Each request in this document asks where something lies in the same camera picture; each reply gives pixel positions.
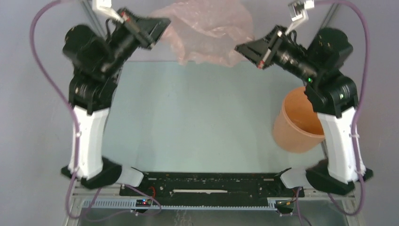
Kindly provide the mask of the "pink plastic trash bag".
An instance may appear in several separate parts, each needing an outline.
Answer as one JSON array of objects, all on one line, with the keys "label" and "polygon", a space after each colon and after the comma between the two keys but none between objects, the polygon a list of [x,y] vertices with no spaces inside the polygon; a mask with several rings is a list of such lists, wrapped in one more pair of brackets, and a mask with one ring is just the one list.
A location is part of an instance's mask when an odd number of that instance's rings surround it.
[{"label": "pink plastic trash bag", "polygon": [[194,61],[233,67],[244,59],[236,45],[254,39],[252,16],[239,0],[178,0],[151,16],[170,19],[161,41],[181,65]]}]

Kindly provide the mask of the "orange trash bin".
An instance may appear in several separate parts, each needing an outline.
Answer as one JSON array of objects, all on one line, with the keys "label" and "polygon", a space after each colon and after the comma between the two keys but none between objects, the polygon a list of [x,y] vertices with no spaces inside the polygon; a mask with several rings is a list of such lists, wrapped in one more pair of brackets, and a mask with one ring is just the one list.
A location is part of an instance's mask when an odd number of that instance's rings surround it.
[{"label": "orange trash bin", "polygon": [[272,128],[276,144],[290,153],[305,153],[325,140],[320,120],[304,92],[305,87],[298,87],[285,96]]}]

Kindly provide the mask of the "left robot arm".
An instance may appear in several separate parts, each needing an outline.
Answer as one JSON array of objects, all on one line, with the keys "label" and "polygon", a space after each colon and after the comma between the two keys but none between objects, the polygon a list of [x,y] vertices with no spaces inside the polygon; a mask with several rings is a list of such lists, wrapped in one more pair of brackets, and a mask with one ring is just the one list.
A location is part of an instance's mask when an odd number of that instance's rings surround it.
[{"label": "left robot arm", "polygon": [[77,136],[70,163],[61,173],[79,179],[87,189],[127,184],[137,196],[143,196],[149,190],[144,174],[103,156],[103,135],[123,65],[138,48],[152,49],[171,21],[141,17],[126,8],[117,14],[121,21],[115,21],[115,30],[106,38],[85,24],[71,28],[65,36],[63,54],[74,69],[68,102],[77,119]]}]

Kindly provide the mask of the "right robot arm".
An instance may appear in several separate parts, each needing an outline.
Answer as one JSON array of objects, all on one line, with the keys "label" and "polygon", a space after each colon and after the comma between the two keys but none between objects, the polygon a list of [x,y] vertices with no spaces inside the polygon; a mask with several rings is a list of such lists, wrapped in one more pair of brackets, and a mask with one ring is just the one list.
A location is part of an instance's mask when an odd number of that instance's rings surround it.
[{"label": "right robot arm", "polygon": [[327,157],[299,176],[295,169],[279,173],[274,192],[285,197],[293,187],[310,186],[328,194],[347,195],[356,182],[365,182],[373,171],[362,162],[357,127],[359,112],[355,82],[340,72],[352,53],[347,35],[336,28],[320,29],[309,47],[296,42],[296,32],[275,26],[263,38],[235,46],[235,51],[264,70],[277,65],[305,83],[304,94],[321,122],[327,145]]}]

